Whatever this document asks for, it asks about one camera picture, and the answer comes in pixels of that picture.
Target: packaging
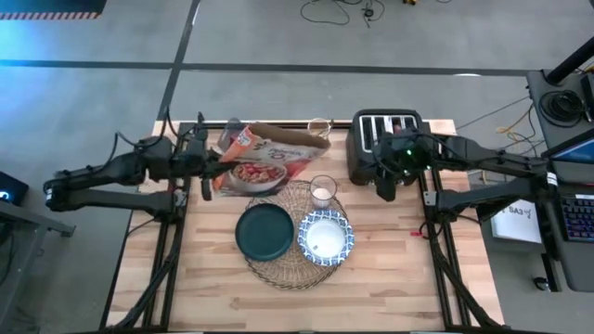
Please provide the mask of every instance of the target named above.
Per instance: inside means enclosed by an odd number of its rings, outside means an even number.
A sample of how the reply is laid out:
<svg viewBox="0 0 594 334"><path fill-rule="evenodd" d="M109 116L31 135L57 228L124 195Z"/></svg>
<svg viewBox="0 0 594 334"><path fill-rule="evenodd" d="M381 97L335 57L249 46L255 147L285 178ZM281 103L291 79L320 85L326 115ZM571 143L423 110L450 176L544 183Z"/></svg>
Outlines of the packaging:
<svg viewBox="0 0 594 334"><path fill-rule="evenodd" d="M224 196L277 194L329 147L330 142L319 136L265 123L250 124L219 160L242 163L214 179L213 189Z"/></svg>

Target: black toaster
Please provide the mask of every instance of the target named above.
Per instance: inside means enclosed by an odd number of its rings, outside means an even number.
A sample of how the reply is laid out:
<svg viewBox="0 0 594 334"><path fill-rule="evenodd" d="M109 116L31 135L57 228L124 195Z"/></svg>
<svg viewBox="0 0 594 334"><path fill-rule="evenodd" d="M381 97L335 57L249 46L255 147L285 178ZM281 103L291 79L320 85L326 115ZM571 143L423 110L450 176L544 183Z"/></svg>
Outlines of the black toaster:
<svg viewBox="0 0 594 334"><path fill-rule="evenodd" d="M415 110L363 109L358 111L346 136L346 161L351 182L364 186L372 181L375 182L378 177L385 180L385 175L378 175L382 170L378 168L372 149L378 145L378 140L385 133L394 134L419 129L421 124L422 120ZM395 187L395 182L398 181L403 180L394 180L391 185L384 186ZM376 186L380 194L381 185L376 182Z"/></svg>

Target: glass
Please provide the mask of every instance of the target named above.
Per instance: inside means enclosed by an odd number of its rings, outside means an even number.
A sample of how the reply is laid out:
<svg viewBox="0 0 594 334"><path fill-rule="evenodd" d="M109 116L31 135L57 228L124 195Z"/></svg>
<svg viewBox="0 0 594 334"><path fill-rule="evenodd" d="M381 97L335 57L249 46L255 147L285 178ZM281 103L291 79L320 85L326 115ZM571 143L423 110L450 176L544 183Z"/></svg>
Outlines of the glass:
<svg viewBox="0 0 594 334"><path fill-rule="evenodd" d="M321 136L322 138L328 138L332 125L328 120L324 119L313 119L307 124L307 131L310 135Z"/></svg>
<svg viewBox="0 0 594 334"><path fill-rule="evenodd" d="M330 200L336 195L338 185L333 178L327 175L314 177L309 184L309 192L312 194L314 206L319 209L328 208Z"/></svg>

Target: wooden tabletop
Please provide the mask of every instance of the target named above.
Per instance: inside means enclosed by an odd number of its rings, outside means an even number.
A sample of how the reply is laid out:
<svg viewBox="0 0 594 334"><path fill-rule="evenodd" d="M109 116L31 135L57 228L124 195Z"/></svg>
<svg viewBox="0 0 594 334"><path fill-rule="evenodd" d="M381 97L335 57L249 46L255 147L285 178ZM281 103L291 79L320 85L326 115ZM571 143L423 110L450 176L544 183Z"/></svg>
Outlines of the wooden tabletop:
<svg viewBox="0 0 594 334"><path fill-rule="evenodd" d="M432 131L453 134L451 120L430 121ZM155 124L155 130L161 123ZM210 132L214 145L219 133ZM346 171L346 132L334 131L331 149L298 178L328 174L339 183L338 200L355 232L355 246L344 264L319 286L283 291L249 270L235 243L235 225L249 199L200 197L193 180L177 270L170 330L432 330L443 329L428 241L411 236L424 219L420 189L400 186L396 201L385 202L373 186L355 186ZM441 172L444 188L468 190L465 173ZM147 182L141 191L166 189ZM475 216L467 210L467 215ZM133 214L130 228L147 221ZM452 224L460 270L476 300L499 323L503 317L480 226L459 219ZM125 244L108 325L120 321L149 282L159 224L135 231ZM159 320L164 284L153 319ZM454 290L448 295L455 319Z"/></svg>

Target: concrete floor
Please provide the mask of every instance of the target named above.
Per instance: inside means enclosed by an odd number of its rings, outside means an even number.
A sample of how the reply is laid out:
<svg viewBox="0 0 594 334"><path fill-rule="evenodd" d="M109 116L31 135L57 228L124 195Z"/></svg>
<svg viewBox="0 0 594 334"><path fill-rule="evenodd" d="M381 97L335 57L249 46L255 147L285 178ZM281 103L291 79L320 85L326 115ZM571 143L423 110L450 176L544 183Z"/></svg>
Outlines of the concrete floor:
<svg viewBox="0 0 594 334"><path fill-rule="evenodd" d="M588 0L421 0L417 6L384 0L384 17L371 29L355 6L347 8L352 17L344 27L306 22L299 17L302 3L202 0L184 61L530 70L555 66L594 32ZM68 66L61 60L147 67L173 62L190 4L110 0L94 21L0 21L0 59L57 61L51 66ZM323 3L312 14L340 18ZM169 75L0 66L0 131L9 143L0 147L0 169L32 186L28 208L78 226L71 239L48 238L21 301L43 333L98 327L130 212L50 212L41 185L55 170L101 163L116 130L132 138L149 134ZM176 120L193 120L198 110L211 120L350 119L359 109L403 108L463 124L527 96L525 85L522 77L505 76L182 71L172 114ZM495 129L511 124L529 105L523 101L459 132L487 147L504 146L509 139ZM516 129L530 134L527 122ZM127 149L121 145L119 152ZM539 292L529 280L543 272L537 253L510 254L490 245L508 325L591 331L594 319L587 311L594 295L568 288Z"/></svg>

